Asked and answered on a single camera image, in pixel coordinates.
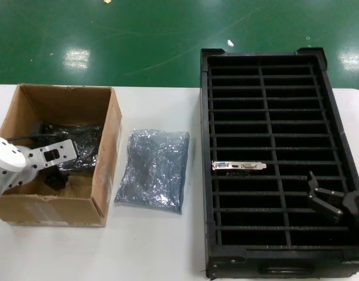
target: table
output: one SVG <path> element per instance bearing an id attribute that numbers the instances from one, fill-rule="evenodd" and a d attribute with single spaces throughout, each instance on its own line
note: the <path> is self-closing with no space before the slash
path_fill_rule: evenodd
<path id="1" fill-rule="evenodd" d="M 0 126 L 15 87 L 0 85 Z M 115 90 L 123 131 L 112 198 L 133 128 L 189 131 L 183 215 L 111 202 L 105 228 L 10 227 L 0 220 L 0 281 L 205 280 L 199 89 Z M 359 91 L 334 93 L 359 172 Z M 359 281 L 359 273 L 349 280 Z"/>

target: cable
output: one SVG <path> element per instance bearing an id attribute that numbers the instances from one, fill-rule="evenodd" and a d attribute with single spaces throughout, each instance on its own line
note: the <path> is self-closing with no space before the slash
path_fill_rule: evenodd
<path id="1" fill-rule="evenodd" d="M 62 136 L 53 134 L 53 133 L 36 133 L 34 135 L 28 135 L 28 136 L 16 136 L 14 138 L 6 139 L 8 142 L 18 141 L 20 139 L 38 139 L 38 138 L 59 138 L 61 139 Z"/>

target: cardboard box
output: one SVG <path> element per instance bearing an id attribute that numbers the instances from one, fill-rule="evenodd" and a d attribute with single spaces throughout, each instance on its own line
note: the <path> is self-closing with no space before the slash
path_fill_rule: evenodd
<path id="1" fill-rule="evenodd" d="M 12 225 L 104 227 L 114 179 L 122 114 L 112 88 L 18 85 L 0 130 L 2 138 L 29 135 L 43 121 L 59 125 L 104 124 L 92 175 L 71 175 L 55 191 L 38 176 L 0 198 L 0 219 Z M 23 140 L 14 142 L 24 145 Z"/>

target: black plastic crate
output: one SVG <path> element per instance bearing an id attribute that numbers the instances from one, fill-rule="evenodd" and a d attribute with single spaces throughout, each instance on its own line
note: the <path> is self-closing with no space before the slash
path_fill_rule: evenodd
<path id="1" fill-rule="evenodd" d="M 320 187 L 359 190 L 321 48 L 201 53 L 207 276 L 347 277 L 359 248 L 347 226 L 307 204 Z M 211 161 L 266 163 L 212 171 Z"/>

